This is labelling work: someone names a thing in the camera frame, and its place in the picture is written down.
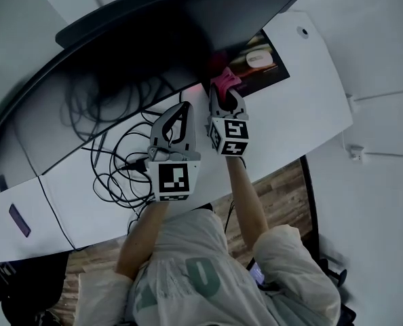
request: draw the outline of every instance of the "shirt sleeve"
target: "shirt sleeve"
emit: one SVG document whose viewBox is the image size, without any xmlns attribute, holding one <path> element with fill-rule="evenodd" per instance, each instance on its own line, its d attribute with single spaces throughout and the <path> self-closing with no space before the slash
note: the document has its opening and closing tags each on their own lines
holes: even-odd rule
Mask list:
<svg viewBox="0 0 403 326">
<path fill-rule="evenodd" d="M 339 292 L 303 246 L 297 228 L 280 225 L 270 229 L 256 241 L 253 251 L 266 283 L 293 292 L 309 309 L 336 324 Z"/>
<path fill-rule="evenodd" d="M 132 280 L 111 270 L 79 275 L 74 326 L 114 326 L 123 318 Z"/>
</svg>

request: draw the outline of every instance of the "curved monitor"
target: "curved monitor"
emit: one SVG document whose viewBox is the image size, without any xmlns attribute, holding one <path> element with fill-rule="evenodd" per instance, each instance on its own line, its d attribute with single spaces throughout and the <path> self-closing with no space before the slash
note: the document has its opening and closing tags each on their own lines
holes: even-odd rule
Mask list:
<svg viewBox="0 0 403 326">
<path fill-rule="evenodd" d="M 56 36 L 65 49 L 0 117 L 0 176 L 13 187 L 98 135 L 218 75 L 296 0 L 117 0 Z"/>
</svg>

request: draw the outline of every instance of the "wooden floor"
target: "wooden floor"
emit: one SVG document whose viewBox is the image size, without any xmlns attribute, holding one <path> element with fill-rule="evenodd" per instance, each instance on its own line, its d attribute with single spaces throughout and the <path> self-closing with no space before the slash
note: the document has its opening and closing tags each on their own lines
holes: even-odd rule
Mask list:
<svg viewBox="0 0 403 326">
<path fill-rule="evenodd" d="M 299 160 L 257 181 L 254 187 L 261 199 L 270 228 L 287 223 L 300 230 L 301 238 L 310 234 L 309 201 Z M 223 220 L 223 225 L 231 201 L 232 196 L 229 195 L 212 203 L 216 214 Z M 53 308 L 53 312 L 62 319 L 65 326 L 73 324 L 79 273 L 113 268 L 124 240 L 125 237 L 121 237 L 95 244 L 69 256 L 63 292 L 60 301 Z M 247 266 L 252 255 L 244 245 L 234 211 L 227 227 L 227 242 L 230 255 Z"/>
</svg>

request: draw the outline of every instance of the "white t-shirt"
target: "white t-shirt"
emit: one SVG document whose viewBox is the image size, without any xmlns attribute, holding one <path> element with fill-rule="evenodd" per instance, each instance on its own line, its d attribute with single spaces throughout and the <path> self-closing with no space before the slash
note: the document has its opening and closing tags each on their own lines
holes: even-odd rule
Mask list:
<svg viewBox="0 0 403 326">
<path fill-rule="evenodd" d="M 254 258 L 274 291 L 259 290 L 227 251 L 219 217 L 206 209 L 161 227 L 150 260 L 136 279 L 114 272 L 80 274 L 75 326 L 335 325 L 340 296 L 312 260 L 299 231 L 264 233 Z"/>
</svg>

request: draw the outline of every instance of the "white mouse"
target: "white mouse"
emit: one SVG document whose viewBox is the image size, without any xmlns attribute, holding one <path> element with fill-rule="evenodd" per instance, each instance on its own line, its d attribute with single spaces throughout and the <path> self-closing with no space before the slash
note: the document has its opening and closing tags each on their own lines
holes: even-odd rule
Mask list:
<svg viewBox="0 0 403 326">
<path fill-rule="evenodd" d="M 247 54 L 247 63 L 253 69 L 267 67 L 274 63 L 271 53 L 265 50 L 257 50 Z"/>
</svg>

